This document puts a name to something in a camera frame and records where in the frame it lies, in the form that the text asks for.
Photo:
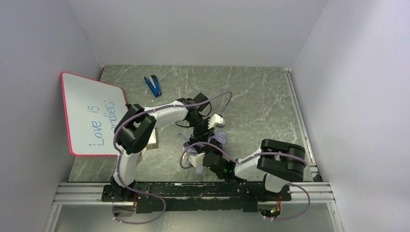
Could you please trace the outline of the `pink framed whiteboard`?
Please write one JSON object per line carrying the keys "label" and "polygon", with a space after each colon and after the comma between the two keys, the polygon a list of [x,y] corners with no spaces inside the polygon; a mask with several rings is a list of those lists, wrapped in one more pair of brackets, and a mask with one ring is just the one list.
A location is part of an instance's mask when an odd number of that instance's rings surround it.
{"label": "pink framed whiteboard", "polygon": [[127,112],[124,89],[70,72],[60,74],[70,152],[116,156],[114,130]]}

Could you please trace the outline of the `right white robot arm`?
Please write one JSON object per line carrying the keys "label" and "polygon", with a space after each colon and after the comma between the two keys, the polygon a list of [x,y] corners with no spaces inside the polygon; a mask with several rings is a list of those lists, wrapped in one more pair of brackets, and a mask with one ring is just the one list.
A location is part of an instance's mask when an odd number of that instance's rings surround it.
{"label": "right white robot arm", "polygon": [[207,168],[226,182],[245,182],[264,173],[265,190],[278,193],[289,182],[304,179],[306,151],[300,145],[263,139],[260,148],[242,159],[229,158],[220,146],[212,143],[197,146],[197,154],[188,158],[190,165]]}

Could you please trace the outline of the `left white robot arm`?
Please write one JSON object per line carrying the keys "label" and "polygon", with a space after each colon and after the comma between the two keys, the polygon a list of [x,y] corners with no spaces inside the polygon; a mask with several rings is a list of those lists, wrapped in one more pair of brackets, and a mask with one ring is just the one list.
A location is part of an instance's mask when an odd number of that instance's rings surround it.
{"label": "left white robot arm", "polygon": [[210,99],[199,93],[195,98],[180,98],[172,103],[153,107],[128,104],[128,111],[114,130],[114,147],[119,152],[115,172],[110,180],[110,191],[121,201],[135,195],[134,173],[138,155],[148,145],[156,127],[187,121],[193,132],[188,144],[208,142],[214,133],[210,117],[202,114]]}

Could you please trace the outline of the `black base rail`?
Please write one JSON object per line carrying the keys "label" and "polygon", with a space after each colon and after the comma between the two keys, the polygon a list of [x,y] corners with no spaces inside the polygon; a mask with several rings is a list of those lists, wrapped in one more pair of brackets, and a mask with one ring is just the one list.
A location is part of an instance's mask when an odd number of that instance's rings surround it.
{"label": "black base rail", "polygon": [[245,183],[226,182],[136,182],[133,187],[145,193],[160,195],[161,201],[152,195],[138,194],[128,189],[116,191],[112,185],[103,187],[101,201],[104,203],[136,204],[137,214],[165,211],[217,211],[242,210],[258,212],[259,203],[278,199],[289,202],[290,187],[285,185],[278,193],[265,189],[262,181]]}

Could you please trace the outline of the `lavender folding umbrella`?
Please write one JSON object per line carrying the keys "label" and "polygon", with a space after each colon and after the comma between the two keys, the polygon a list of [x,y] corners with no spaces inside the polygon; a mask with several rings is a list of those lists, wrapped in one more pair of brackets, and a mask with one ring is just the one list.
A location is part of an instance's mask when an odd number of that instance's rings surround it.
{"label": "lavender folding umbrella", "polygon": [[[222,150],[226,147],[228,137],[227,133],[224,132],[211,132],[209,135],[205,136],[205,141],[196,141],[194,140],[194,136],[191,133],[189,138],[184,137],[182,134],[179,134],[184,142],[182,144],[183,146],[183,153],[181,154],[179,158],[179,166],[183,170],[187,170],[190,168],[195,168],[189,164],[188,157],[189,155],[196,155],[200,153],[200,147],[203,147],[204,145],[212,144],[212,145],[217,145],[221,146]],[[203,174],[203,169],[209,169],[204,166],[200,166],[196,169],[197,174]]]}

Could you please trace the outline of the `blue stapler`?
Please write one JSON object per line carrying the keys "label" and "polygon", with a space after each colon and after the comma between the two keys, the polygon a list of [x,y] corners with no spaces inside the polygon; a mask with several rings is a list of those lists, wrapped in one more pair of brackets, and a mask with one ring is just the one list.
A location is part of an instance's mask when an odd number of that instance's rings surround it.
{"label": "blue stapler", "polygon": [[161,87],[159,85],[159,81],[156,75],[151,75],[150,77],[144,77],[144,80],[155,98],[158,98],[159,96],[162,95],[162,90],[161,90]]}

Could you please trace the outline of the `small beige box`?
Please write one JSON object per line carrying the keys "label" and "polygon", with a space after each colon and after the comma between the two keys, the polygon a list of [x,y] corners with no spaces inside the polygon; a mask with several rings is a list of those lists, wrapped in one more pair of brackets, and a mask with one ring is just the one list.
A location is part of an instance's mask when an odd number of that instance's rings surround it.
{"label": "small beige box", "polygon": [[157,149],[157,148],[158,148],[158,141],[157,141],[157,136],[156,136],[156,128],[154,128],[150,135],[148,143],[146,145],[146,149],[152,150],[152,149]]}

